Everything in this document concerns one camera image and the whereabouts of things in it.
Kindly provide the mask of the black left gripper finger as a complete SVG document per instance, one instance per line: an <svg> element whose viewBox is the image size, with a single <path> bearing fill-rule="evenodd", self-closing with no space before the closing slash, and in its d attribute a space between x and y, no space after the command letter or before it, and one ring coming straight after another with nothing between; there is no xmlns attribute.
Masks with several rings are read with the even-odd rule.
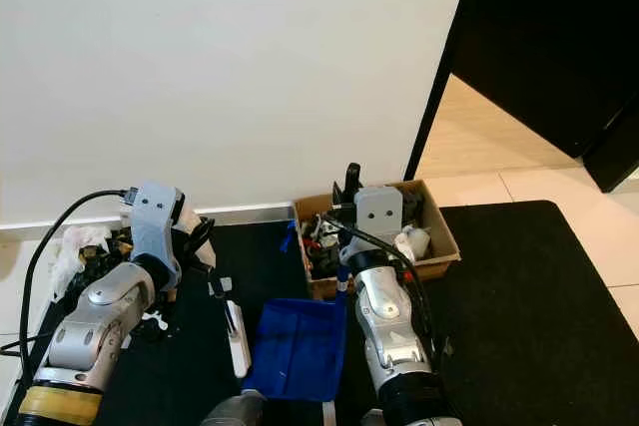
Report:
<svg viewBox="0 0 639 426"><path fill-rule="evenodd" d="M196 215L195 218L197 221L188 233L186 253L197 253L207 243L211 243L212 228L216 225L216 221L211 217Z"/></svg>

